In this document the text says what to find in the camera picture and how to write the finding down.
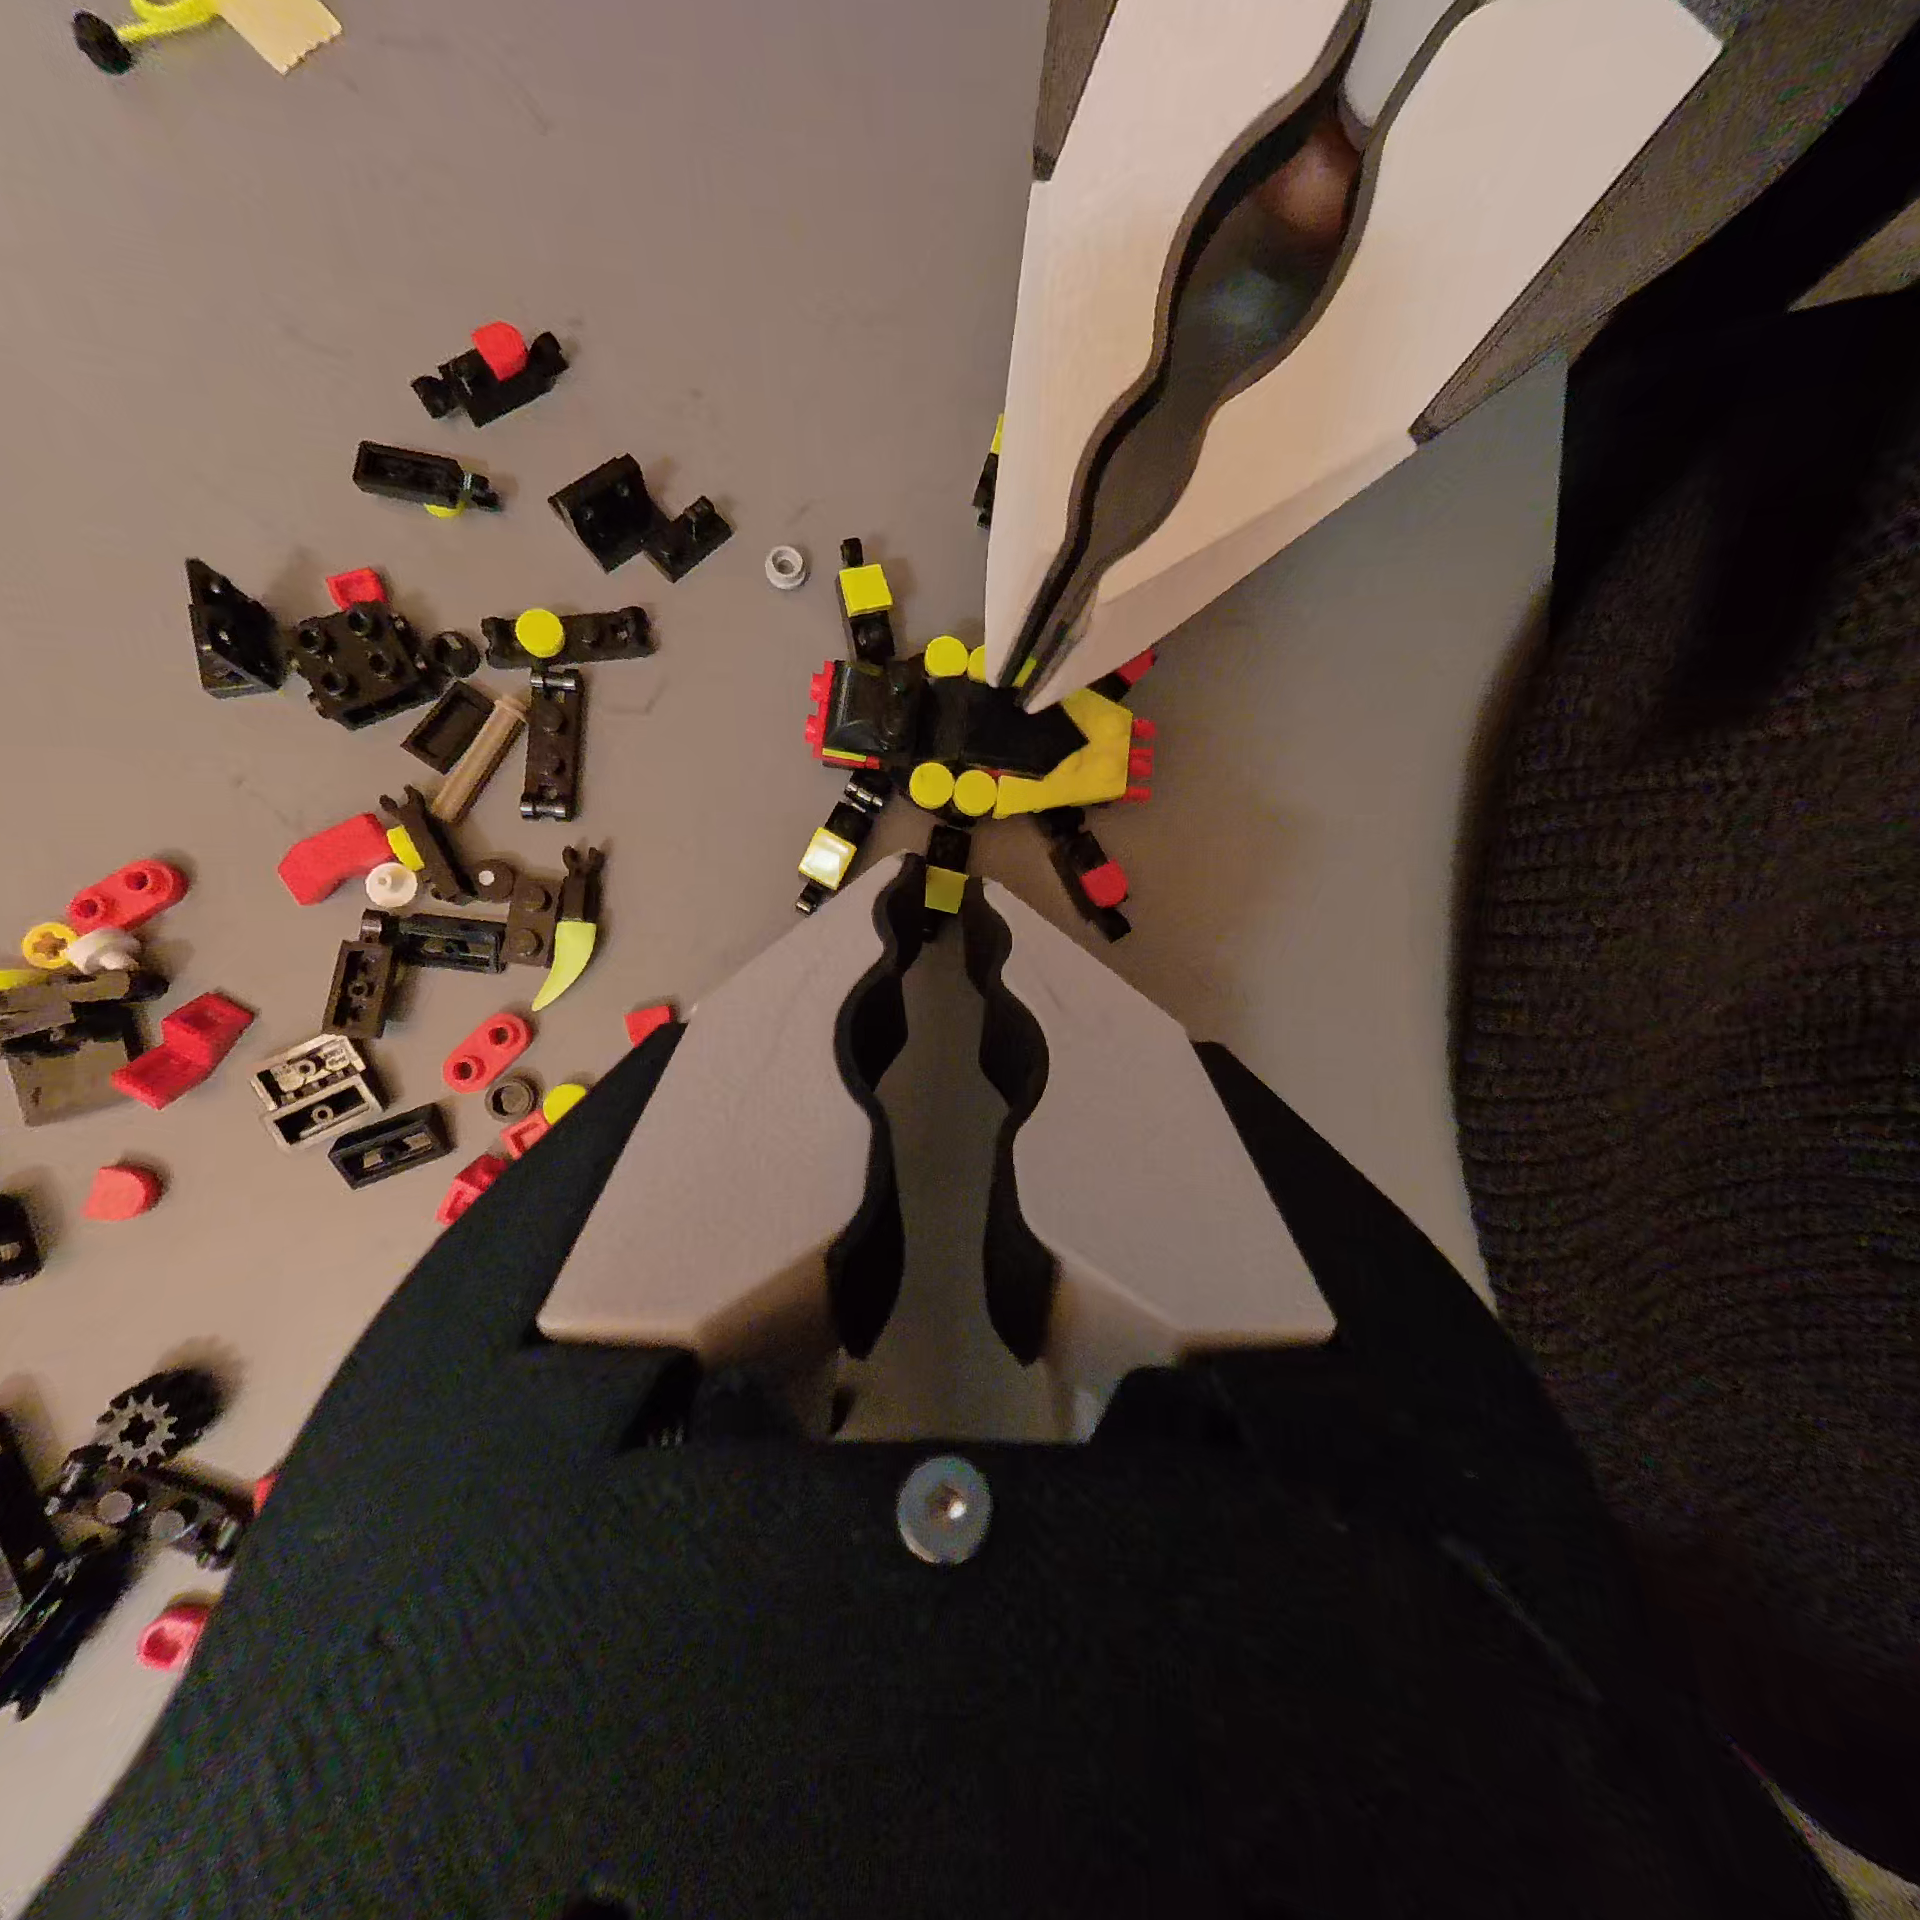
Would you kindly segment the pile of loose lego pieces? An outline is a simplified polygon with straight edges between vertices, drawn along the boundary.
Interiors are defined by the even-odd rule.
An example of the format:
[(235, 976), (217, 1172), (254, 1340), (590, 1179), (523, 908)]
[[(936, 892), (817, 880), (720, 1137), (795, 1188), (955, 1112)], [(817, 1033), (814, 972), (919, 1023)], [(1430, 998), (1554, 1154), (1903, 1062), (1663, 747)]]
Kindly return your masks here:
[[(570, 846), (566, 877), (538, 889), (531, 876), (464, 863), (451, 832), (525, 735), (520, 814), (570, 822), (579, 811), (581, 662), (658, 655), (651, 615), (523, 611), (489, 615), (485, 643), (464, 631), (424, 639), (377, 571), (326, 579), (333, 611), (283, 628), (202, 561), (186, 564), (197, 659), (211, 694), (272, 694), (285, 674), (309, 685), (326, 721), (360, 730), (425, 708), (404, 751), (442, 775), (433, 796), (415, 784), (298, 839), (276, 877), (298, 906), (365, 885), (370, 913), (340, 948), (322, 1031), (253, 1072), (269, 1129), (285, 1148), (326, 1142), (347, 1185), (425, 1165), (448, 1148), (445, 1114), (424, 1106), (387, 1114), (365, 1043), (382, 1033), (408, 967), (545, 972), (534, 1005), (579, 976), (594, 944), (604, 857)], [(130, 863), (67, 902), (67, 921), (36, 925), (29, 961), (2, 976), (2, 1068), (25, 1120), (53, 1120), (83, 1065), (109, 1058), (107, 1101), (166, 1112), (200, 1089), (233, 1051), (253, 1014), (206, 993), (171, 1008), (142, 1043), (137, 1011), (162, 993), (142, 965), (139, 931), (186, 896), (166, 859)], [(139, 1552), (175, 1548), (223, 1571), (253, 1529), (258, 1497), (238, 1500), (177, 1470), (222, 1416), (223, 1391), (200, 1367), (139, 1380), (109, 1401), (48, 1491), (33, 1487), (2, 1429), (2, 1713), (29, 1718), (126, 1589)]]

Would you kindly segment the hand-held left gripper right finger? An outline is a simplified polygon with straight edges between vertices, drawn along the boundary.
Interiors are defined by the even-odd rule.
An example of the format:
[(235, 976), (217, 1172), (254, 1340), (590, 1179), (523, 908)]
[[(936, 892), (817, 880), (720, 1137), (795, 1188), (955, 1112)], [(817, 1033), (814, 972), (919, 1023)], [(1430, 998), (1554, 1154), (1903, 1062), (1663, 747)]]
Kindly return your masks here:
[(1187, 1027), (998, 880), (961, 902), (988, 1170), (988, 1324), (1089, 1442), (1120, 1383), (1224, 1350), (1314, 1350), (1332, 1306)]

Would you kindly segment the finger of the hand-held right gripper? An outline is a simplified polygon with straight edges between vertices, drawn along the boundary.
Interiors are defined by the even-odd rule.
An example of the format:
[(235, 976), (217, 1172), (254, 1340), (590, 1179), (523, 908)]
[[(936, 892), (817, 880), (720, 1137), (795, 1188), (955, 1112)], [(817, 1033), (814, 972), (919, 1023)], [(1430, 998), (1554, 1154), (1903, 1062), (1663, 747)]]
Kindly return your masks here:
[(1092, 527), (1096, 463), (1170, 356), (1181, 260), (1234, 163), (1342, 70), (1365, 2), (1117, 2), (1051, 175), (1030, 189), (982, 642), (1040, 658)]
[[(1276, 168), (1281, 134), (1352, 67), (1377, 72), (1359, 25), (1342, 70), (1234, 163)], [(1043, 711), (1165, 642), (1286, 546), (1414, 456), (1414, 421), (1602, 201), (1721, 55), (1687, 2), (1454, 2), (1405, 48), (1359, 153), (1357, 212), (1332, 277), (1293, 328), (1199, 401), (1144, 463), (1159, 501), (1117, 512), (1127, 422), (1165, 409), (1176, 304), (1201, 223), (1237, 198), (1234, 168), (1181, 260), (1170, 356), (1096, 463), (1092, 527), (1050, 623)]]

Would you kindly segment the beige paper tag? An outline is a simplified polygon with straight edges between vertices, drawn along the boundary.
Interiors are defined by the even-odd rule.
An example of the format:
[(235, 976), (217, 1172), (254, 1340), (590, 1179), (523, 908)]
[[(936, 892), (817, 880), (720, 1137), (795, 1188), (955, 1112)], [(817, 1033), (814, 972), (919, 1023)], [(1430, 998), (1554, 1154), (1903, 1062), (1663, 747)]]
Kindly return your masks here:
[(311, 0), (230, 0), (216, 13), (276, 77), (341, 34), (333, 11)]

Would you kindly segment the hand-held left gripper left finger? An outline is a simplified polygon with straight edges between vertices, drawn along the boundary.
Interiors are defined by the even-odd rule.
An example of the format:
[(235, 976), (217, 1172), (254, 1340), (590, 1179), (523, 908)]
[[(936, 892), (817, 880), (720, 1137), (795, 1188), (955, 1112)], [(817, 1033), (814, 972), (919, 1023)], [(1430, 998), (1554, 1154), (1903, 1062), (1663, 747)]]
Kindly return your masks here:
[(906, 1047), (924, 863), (893, 854), (698, 1002), (538, 1328), (686, 1350), (829, 1435), (906, 1266), (876, 1083)]

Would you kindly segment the black yellow lego spider model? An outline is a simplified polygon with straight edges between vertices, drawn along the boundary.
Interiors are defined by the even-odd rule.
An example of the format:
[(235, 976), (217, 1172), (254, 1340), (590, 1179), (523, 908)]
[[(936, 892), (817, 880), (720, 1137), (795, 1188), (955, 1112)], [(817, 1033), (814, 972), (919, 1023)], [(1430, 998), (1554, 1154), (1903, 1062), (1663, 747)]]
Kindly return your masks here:
[(810, 682), (806, 741), (847, 782), (799, 859), (795, 913), (840, 892), (881, 811), (903, 800), (931, 822), (924, 937), (961, 908), (975, 832), (1030, 822), (1073, 908), (1120, 944), (1128, 877), (1098, 844), (1092, 811), (1151, 796), (1159, 730), (1128, 698), (1159, 667), (1159, 650), (1059, 708), (1024, 711), (1015, 687), (988, 685), (982, 643), (936, 635), (919, 655), (900, 655), (897, 598), (859, 539), (840, 546), (835, 587), (847, 655)]

